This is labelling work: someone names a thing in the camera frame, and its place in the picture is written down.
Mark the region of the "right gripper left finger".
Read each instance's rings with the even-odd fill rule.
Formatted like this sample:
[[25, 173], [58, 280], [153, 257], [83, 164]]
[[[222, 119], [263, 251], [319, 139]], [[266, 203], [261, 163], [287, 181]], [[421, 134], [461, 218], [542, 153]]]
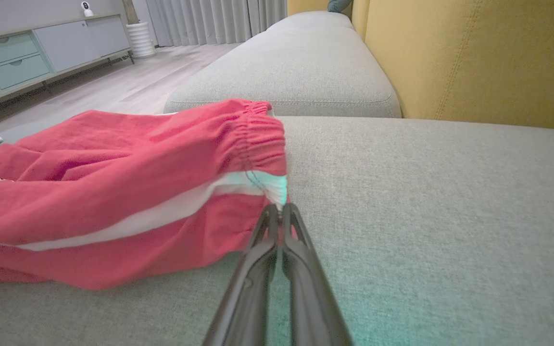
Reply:
[[260, 213], [209, 326], [204, 346], [264, 346], [270, 283], [278, 253], [277, 206]]

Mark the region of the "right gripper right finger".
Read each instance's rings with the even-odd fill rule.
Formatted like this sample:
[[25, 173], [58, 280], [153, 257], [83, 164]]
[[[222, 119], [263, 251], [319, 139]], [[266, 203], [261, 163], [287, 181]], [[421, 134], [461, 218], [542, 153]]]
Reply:
[[290, 281], [290, 344], [352, 346], [352, 337], [299, 208], [287, 203], [282, 219], [283, 272]]

